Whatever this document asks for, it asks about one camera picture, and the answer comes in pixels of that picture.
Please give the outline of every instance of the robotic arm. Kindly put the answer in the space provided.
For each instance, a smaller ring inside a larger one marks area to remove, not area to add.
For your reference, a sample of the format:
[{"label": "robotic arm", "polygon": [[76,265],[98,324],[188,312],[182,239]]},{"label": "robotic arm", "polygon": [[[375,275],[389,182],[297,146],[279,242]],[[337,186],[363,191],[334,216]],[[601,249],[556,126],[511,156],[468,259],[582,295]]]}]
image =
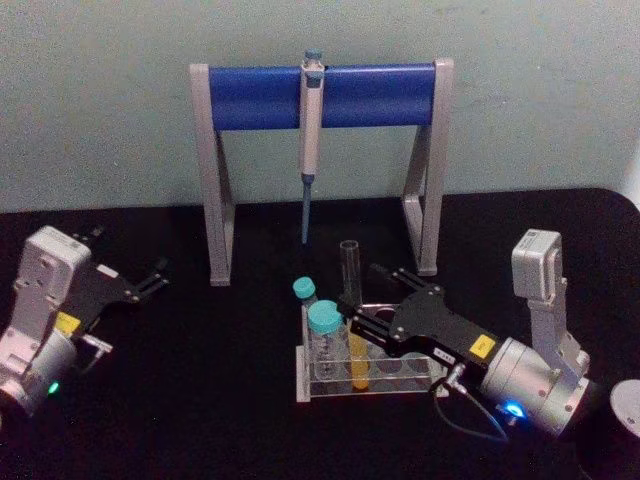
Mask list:
[{"label": "robotic arm", "polygon": [[95,349],[83,372],[111,351],[111,345],[89,334],[105,307],[137,304],[168,283],[156,270],[132,285],[115,270],[93,263],[87,245],[100,233],[74,238],[47,226],[27,239],[11,321],[0,338],[0,425],[9,412],[35,413],[76,361],[79,344]]},{"label": "robotic arm", "polygon": [[[414,290],[399,305],[350,305],[343,297],[340,308],[352,317],[354,333],[390,356],[420,352],[449,368],[439,385],[470,398],[502,434],[480,436],[507,439],[467,387],[495,404],[510,424],[525,419],[553,437],[575,439],[581,465],[593,479],[638,478],[640,380],[617,384],[607,401],[602,387],[585,377],[589,355],[566,330],[560,234],[529,230],[513,250],[512,269],[514,291],[531,310],[534,348],[500,339],[453,313],[441,286],[403,269],[383,272]],[[606,458],[604,451],[610,452]]]}]

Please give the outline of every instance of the yellow label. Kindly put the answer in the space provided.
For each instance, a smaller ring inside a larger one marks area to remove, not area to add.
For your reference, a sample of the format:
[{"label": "yellow label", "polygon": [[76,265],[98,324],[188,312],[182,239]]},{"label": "yellow label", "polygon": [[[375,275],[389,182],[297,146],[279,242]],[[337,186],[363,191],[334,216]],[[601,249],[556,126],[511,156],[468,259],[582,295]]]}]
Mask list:
[{"label": "yellow label", "polygon": [[491,340],[486,335],[480,335],[473,345],[471,345],[469,351],[480,358],[487,358],[487,355],[489,355],[489,352],[495,344],[495,340]]},{"label": "yellow label", "polygon": [[80,325],[80,320],[68,313],[58,312],[56,316],[56,328],[66,335],[71,335]]}]

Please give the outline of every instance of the test tube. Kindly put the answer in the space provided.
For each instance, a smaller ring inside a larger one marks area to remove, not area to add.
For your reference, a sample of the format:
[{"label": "test tube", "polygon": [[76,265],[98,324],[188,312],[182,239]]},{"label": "test tube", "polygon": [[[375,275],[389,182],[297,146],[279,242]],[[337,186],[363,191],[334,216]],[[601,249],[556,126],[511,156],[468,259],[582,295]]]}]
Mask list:
[{"label": "test tube", "polygon": [[[360,279],[360,247],[355,240],[340,242],[340,263],[345,300],[352,305],[362,305],[362,284]],[[369,361],[367,342],[349,332],[351,353],[351,384],[356,390],[369,387]]]}]

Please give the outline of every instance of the gray wall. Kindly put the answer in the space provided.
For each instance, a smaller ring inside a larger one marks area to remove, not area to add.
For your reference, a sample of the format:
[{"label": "gray wall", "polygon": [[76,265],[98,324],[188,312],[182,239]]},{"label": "gray wall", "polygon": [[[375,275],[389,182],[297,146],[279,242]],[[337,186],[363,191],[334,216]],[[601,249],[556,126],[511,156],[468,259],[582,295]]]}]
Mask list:
[{"label": "gray wall", "polygon": [[[310,46],[330,64],[456,60],[448,192],[634,191],[635,0],[81,3],[0,6],[0,210],[199,202],[187,64]],[[398,193],[412,134],[325,131],[316,196]],[[299,198],[296,132],[224,140],[238,201]]]}]

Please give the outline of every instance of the blue led light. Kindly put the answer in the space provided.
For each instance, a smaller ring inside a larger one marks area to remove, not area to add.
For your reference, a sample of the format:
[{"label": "blue led light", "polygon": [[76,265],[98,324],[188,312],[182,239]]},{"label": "blue led light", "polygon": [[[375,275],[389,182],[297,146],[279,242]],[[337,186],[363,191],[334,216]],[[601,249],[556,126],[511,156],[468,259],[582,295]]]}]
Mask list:
[{"label": "blue led light", "polygon": [[522,407],[517,403],[513,403],[513,402],[507,403],[504,406],[504,409],[514,417],[524,418],[524,411],[522,410]]}]

